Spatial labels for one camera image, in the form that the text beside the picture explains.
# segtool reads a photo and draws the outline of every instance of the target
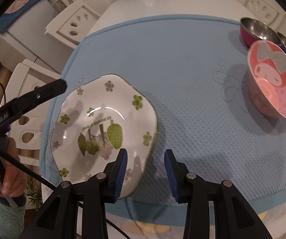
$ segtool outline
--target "cartoon character print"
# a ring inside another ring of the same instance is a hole
[[[273,106],[281,115],[286,116],[286,55],[269,41],[254,45],[252,54],[256,56],[250,57],[249,63],[254,76],[258,78],[255,79],[265,79],[274,86],[278,101]]]
[[[250,58],[255,76],[266,79],[276,87],[286,86],[286,55],[272,42],[260,42],[253,47],[256,57]]]
[[[253,102],[254,106],[259,109],[259,111],[264,115],[273,115],[274,117],[278,118],[280,117],[277,112],[273,114],[273,112],[270,110],[272,105],[270,104],[269,100],[266,99],[266,97],[261,96],[260,87],[255,82],[254,78],[252,76],[249,77],[249,96],[251,101]]]
[[[274,86],[280,87],[282,85],[279,72],[266,63],[258,63],[254,68],[254,75],[266,79]]]

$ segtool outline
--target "white chair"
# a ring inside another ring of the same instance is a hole
[[[59,78],[59,74],[25,59],[22,63],[19,63],[13,71],[6,87],[6,99],[10,101]],[[30,112],[27,112],[24,115],[27,117],[26,124],[20,125],[18,120],[11,124],[11,131],[8,135],[16,141],[17,148],[40,150],[42,132],[49,105],[50,101],[47,101]],[[27,143],[23,141],[23,135],[26,133],[33,134],[32,139]],[[38,159],[25,156],[19,157],[23,164],[39,166]]]
[[[78,0],[47,25],[45,34],[75,49],[100,16],[83,1]]]

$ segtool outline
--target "blue mat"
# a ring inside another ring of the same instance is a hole
[[[118,24],[86,37],[67,62],[65,94],[52,101],[45,125],[40,173],[62,180],[51,135],[67,95],[115,73],[155,107],[160,137],[142,182],[107,211],[144,222],[184,225],[175,203],[164,151],[205,180],[231,180],[260,213],[286,202],[286,120],[261,115],[248,97],[247,48],[232,20],[167,15]]]

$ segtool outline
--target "white ceramic plate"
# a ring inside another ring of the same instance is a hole
[[[137,187],[158,139],[157,115],[150,102],[120,76],[102,76],[71,92],[51,137],[63,180],[86,181],[128,153],[121,198]]]

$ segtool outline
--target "pink bowl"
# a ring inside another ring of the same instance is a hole
[[[286,118],[286,54],[270,41],[254,42],[247,55],[249,96],[260,113]]]

